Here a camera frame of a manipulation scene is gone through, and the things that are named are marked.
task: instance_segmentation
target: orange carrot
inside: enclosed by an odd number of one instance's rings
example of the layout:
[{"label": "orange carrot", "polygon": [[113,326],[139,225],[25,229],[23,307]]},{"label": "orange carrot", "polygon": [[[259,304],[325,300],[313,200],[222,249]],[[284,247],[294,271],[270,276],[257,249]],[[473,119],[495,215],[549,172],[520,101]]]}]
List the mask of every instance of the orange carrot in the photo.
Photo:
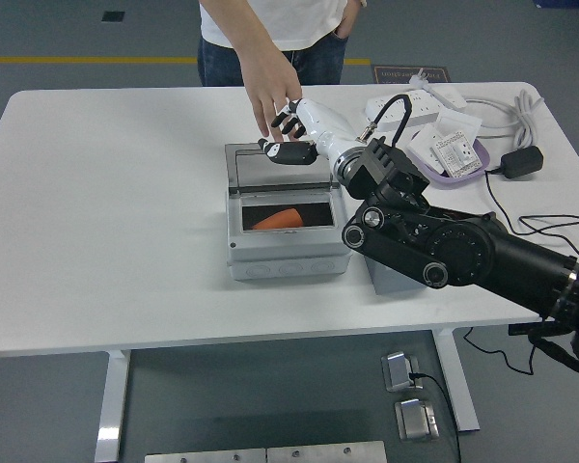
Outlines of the orange carrot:
[{"label": "orange carrot", "polygon": [[294,208],[282,210],[263,219],[253,226],[253,230],[295,229],[304,227],[304,222]]}]

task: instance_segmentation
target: black power adapter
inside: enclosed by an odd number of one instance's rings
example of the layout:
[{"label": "black power adapter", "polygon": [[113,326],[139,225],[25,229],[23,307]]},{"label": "black power adapter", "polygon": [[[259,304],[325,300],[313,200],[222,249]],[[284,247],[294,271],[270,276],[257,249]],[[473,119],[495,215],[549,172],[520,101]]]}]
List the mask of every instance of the black power adapter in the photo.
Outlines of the black power adapter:
[{"label": "black power adapter", "polygon": [[527,147],[502,156],[500,167],[491,174],[504,174],[506,178],[526,176],[542,169],[542,152],[538,147]]}]

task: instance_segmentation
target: black wire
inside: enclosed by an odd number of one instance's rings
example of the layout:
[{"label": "black wire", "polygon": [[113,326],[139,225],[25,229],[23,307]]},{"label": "black wire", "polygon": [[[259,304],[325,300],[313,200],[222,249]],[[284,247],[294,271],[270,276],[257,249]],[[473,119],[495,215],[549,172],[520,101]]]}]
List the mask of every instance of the black wire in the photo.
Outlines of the black wire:
[{"label": "black wire", "polygon": [[388,108],[390,108],[393,103],[395,103],[396,101],[399,101],[400,99],[403,100],[405,113],[403,114],[403,118],[401,119],[400,125],[399,125],[399,127],[397,127],[397,131],[395,132],[395,136],[393,137],[393,143],[392,143],[393,147],[397,144],[397,141],[399,140],[401,134],[405,130],[405,126],[407,125],[407,122],[409,121],[409,117],[412,114],[412,100],[406,94],[400,94],[400,95],[393,96],[392,98],[390,98],[386,102],[386,104],[384,104],[382,109],[379,110],[379,113],[377,113],[377,116],[373,120],[373,123],[375,125],[378,125],[379,120],[382,119],[384,114],[386,114],[386,111],[388,111]]},{"label": "black wire", "polygon": [[[489,174],[499,174],[499,171],[497,169],[494,171],[484,171],[484,180],[486,181],[486,189],[488,190],[489,195],[491,196],[491,199],[498,206],[498,208],[500,209],[502,214],[504,214],[504,217],[506,218],[507,224],[509,225],[509,229],[513,234],[516,234],[517,236],[529,236],[532,234],[541,234],[543,236],[551,236],[554,238],[560,238],[560,239],[564,240],[568,244],[568,246],[570,246],[570,248],[575,253],[577,253],[577,255],[579,256],[579,249],[574,245],[574,243],[567,236],[564,236],[563,234],[558,234],[558,233],[545,232],[547,230],[556,229],[559,227],[569,227],[569,226],[573,226],[573,225],[579,225],[579,215],[573,215],[573,214],[522,215],[522,216],[519,216],[519,222],[521,222],[523,225],[525,225],[527,228],[531,229],[532,231],[524,231],[524,232],[523,231],[517,231],[512,226],[512,222],[510,221],[509,215],[506,213],[506,211],[504,210],[504,208],[502,207],[500,202],[495,198],[495,195],[493,194],[493,190],[491,189],[491,183],[489,182]],[[548,226],[545,226],[542,228],[536,228],[527,222],[528,220],[542,220],[542,219],[554,219],[554,218],[555,219],[574,219],[574,220],[570,221],[570,222],[564,222],[562,224],[548,225]]]},{"label": "black wire", "polygon": [[512,371],[515,371],[517,373],[521,373],[521,374],[526,374],[528,376],[534,376],[534,354],[537,351],[537,347],[535,345],[532,346],[532,351],[530,352],[530,359],[528,360],[528,367],[529,367],[529,371],[524,371],[523,369],[519,369],[519,368],[515,368],[513,367],[510,362],[509,362],[509,357],[508,355],[506,355],[506,352],[504,352],[503,350],[497,349],[497,350],[486,350],[483,349],[482,347],[479,347],[477,345],[475,345],[473,342],[471,342],[470,340],[468,340],[468,336],[470,336],[470,334],[472,333],[472,331],[474,331],[474,327],[470,328],[470,330],[465,334],[465,336],[463,336],[463,338],[475,349],[480,350],[483,354],[502,354],[502,356],[504,357],[504,362],[506,363],[506,366],[508,368],[510,368]]},{"label": "black wire", "polygon": [[433,376],[426,374],[426,373],[410,373],[410,379],[416,378],[428,378],[433,381],[437,387],[440,389],[442,396],[444,396],[444,400],[446,401],[446,406],[448,407],[448,412],[451,415],[451,419],[453,420],[453,426],[455,427],[455,438],[456,438],[456,458],[459,463],[461,463],[461,443],[459,442],[459,426],[456,424],[455,418],[455,410],[453,410],[453,404],[451,403],[451,399],[448,397],[444,388],[440,385],[440,383],[435,379]]}]

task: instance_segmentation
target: open box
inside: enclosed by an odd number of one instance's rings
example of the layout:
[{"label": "open box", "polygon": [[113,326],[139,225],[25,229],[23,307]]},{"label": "open box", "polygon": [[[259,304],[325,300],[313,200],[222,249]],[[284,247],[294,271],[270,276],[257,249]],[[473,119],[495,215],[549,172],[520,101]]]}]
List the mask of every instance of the open box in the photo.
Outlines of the open box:
[{"label": "open box", "polygon": [[[347,213],[328,162],[272,163],[257,144],[226,145],[228,266],[235,280],[339,274],[350,251],[341,240]],[[259,229],[274,214],[295,209],[300,225]]]}]

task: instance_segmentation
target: table leg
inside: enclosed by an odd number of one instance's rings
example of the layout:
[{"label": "table leg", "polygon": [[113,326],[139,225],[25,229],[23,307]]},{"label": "table leg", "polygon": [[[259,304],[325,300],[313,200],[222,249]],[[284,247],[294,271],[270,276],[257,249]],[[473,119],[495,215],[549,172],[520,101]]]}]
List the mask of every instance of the table leg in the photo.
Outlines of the table leg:
[{"label": "table leg", "polygon": [[118,461],[130,350],[108,351],[105,393],[100,410],[95,462]]},{"label": "table leg", "polygon": [[459,354],[456,351],[455,338],[452,329],[431,330],[444,379],[448,385],[448,392],[455,411],[456,424],[459,431],[479,430],[478,418],[474,410],[474,403],[470,390],[465,381],[465,373],[461,366]]}]

